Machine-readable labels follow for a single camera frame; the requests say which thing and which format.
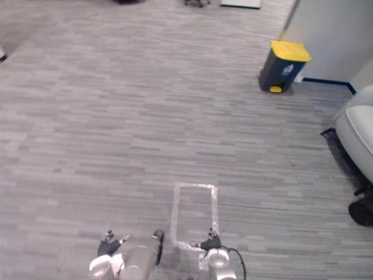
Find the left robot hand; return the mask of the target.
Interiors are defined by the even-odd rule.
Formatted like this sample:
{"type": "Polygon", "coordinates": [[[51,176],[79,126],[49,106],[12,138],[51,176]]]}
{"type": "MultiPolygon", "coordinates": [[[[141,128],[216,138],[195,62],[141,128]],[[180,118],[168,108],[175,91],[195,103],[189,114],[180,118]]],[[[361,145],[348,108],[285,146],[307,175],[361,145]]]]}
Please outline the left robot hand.
{"type": "Polygon", "coordinates": [[[121,239],[113,239],[114,238],[114,233],[112,230],[108,230],[101,240],[98,249],[97,249],[97,256],[101,257],[104,255],[112,256],[120,247],[123,243],[128,241],[129,239],[132,238],[132,234],[126,234],[124,237],[121,239]]]}

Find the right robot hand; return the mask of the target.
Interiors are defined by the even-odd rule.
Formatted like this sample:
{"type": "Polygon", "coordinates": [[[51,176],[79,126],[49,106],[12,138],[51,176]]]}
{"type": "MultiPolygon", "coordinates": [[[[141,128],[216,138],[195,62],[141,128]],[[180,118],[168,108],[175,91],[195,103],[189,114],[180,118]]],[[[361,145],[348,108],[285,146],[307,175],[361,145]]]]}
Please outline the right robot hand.
{"type": "Polygon", "coordinates": [[[210,228],[208,235],[209,238],[207,240],[201,243],[190,243],[189,245],[193,248],[202,249],[204,251],[222,248],[220,236],[214,228],[210,228]]]}

